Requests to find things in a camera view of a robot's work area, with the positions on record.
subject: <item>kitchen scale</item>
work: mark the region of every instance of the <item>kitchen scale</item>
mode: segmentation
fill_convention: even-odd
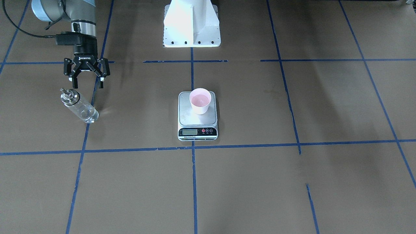
[[[181,92],[178,97],[178,138],[181,141],[206,141],[218,138],[218,119],[215,94],[211,93],[211,103],[207,112],[197,115],[193,112],[189,95]]]

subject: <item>pink cup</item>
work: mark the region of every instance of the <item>pink cup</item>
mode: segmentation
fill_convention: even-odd
[[[203,88],[194,89],[189,95],[189,101],[195,114],[205,114],[211,103],[211,93]]]

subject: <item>silver bottle lid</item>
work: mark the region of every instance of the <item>silver bottle lid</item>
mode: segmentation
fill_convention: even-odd
[[[61,88],[60,90],[62,92],[61,101],[65,105],[71,106],[79,101],[79,93],[76,90],[66,90],[64,88]]]

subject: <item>clear bottle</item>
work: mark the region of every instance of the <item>clear bottle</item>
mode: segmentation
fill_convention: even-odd
[[[76,90],[62,88],[61,92],[61,101],[64,105],[84,122],[90,124],[98,119],[98,111]]]

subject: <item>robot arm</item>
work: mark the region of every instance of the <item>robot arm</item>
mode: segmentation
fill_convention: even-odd
[[[32,10],[42,21],[65,20],[71,22],[71,32],[56,35],[57,45],[72,45],[74,59],[64,58],[64,75],[78,88],[78,75],[92,71],[100,77],[99,88],[103,88],[106,76],[110,75],[106,58],[98,58],[96,39],[95,0],[32,0]]]

